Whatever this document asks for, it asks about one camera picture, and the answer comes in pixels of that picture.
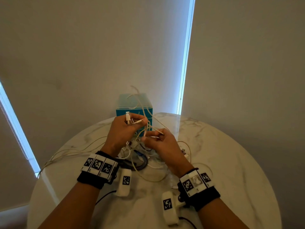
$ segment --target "round table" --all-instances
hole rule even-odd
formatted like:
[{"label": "round table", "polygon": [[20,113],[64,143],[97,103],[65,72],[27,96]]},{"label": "round table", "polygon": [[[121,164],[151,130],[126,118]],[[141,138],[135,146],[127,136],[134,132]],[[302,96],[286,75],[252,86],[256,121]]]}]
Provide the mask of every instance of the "round table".
[{"label": "round table", "polygon": [[[169,128],[176,139],[188,143],[195,167],[206,164],[211,168],[212,173],[207,171],[221,199],[249,228],[281,228],[280,211],[273,189],[261,167],[242,146],[206,123],[169,113],[158,113],[155,117]],[[113,118],[83,130],[60,150],[86,148],[94,140],[107,136],[112,121]],[[155,127],[163,128],[156,120],[153,123]],[[104,141],[105,138],[97,140],[87,150],[96,148]],[[179,145],[189,152],[184,143]],[[30,200],[28,229],[37,228],[66,196],[76,183],[87,157],[88,153],[64,157],[44,169]],[[141,172],[156,180],[165,171],[147,167]],[[116,180],[112,185],[106,184],[100,196],[115,190]],[[133,172],[129,196],[105,197],[95,207],[92,227],[168,228],[163,219],[161,196],[170,190],[177,193],[169,183],[169,176],[161,182],[152,183]],[[181,208],[180,216],[191,220],[197,228],[202,228],[193,208]],[[192,226],[183,220],[177,228]]]}]

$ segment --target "wrist-mounted device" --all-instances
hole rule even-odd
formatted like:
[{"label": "wrist-mounted device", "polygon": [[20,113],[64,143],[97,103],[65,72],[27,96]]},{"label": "wrist-mounted device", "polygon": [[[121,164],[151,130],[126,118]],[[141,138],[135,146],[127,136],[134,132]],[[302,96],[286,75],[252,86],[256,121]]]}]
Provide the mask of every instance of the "wrist-mounted device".
[{"label": "wrist-mounted device", "polygon": [[194,168],[180,178],[180,201],[191,205],[198,212],[205,205],[220,197],[207,173]]},{"label": "wrist-mounted device", "polygon": [[113,157],[98,151],[89,156],[77,181],[102,189],[105,183],[112,184],[118,169],[119,165]]}]

